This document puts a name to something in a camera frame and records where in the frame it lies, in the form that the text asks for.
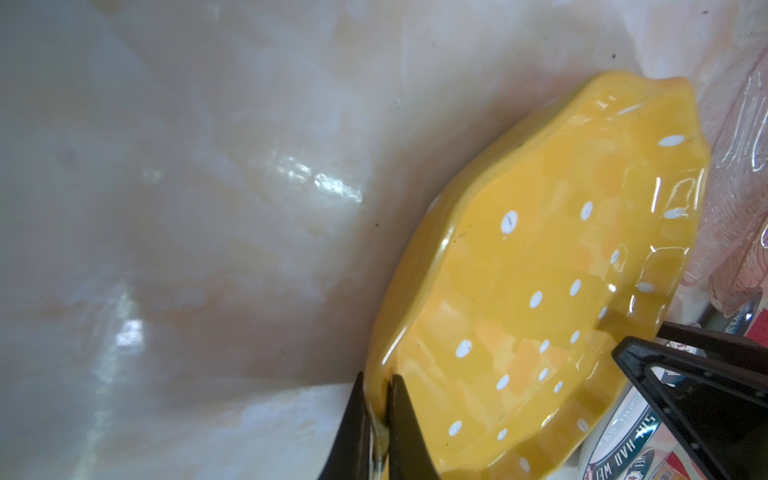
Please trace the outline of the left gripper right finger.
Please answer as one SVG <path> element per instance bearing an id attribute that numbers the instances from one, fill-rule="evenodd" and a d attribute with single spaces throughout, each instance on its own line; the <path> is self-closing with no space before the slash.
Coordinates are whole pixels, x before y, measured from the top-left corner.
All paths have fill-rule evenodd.
<path id="1" fill-rule="evenodd" d="M 744 337 L 664 323 L 612 357 L 708 479 L 767 476 L 767 350 Z"/>

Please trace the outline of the yellow polka dot plate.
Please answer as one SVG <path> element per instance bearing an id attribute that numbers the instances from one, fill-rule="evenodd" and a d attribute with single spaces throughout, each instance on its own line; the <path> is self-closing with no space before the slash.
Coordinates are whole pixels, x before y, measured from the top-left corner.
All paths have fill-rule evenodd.
<path id="1" fill-rule="evenodd" d="M 530 114 L 422 217 L 373 324 L 378 422 L 400 376 L 444 479 L 543 479 L 614 405 L 612 360 L 654 338 L 710 166 L 692 84 L 602 73 Z"/>

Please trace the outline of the clear glass plate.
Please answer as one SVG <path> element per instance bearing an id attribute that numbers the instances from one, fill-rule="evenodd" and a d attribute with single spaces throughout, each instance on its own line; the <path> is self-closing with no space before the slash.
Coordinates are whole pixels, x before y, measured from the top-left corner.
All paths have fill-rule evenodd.
<path id="1" fill-rule="evenodd" d="M 726 316 L 767 296 L 767 38 L 760 36 L 699 100 L 711 170 L 687 286 L 706 286 Z"/>

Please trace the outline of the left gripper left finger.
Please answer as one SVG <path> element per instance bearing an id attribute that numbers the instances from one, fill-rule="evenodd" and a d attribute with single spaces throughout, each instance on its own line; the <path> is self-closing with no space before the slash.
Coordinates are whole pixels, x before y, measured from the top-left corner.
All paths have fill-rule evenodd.
<path id="1" fill-rule="evenodd" d="M 387 385 L 382 420 L 370 412 L 359 372 L 327 461 L 328 479 L 437 479 L 404 379 Z"/>

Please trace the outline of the green rim plate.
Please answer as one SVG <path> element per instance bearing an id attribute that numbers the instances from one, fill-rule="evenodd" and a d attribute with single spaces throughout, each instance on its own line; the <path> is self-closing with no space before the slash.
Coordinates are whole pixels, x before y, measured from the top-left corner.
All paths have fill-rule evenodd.
<path id="1" fill-rule="evenodd" d="M 583 447 L 582 479 L 623 479 L 662 422 L 635 387 L 595 427 Z"/>

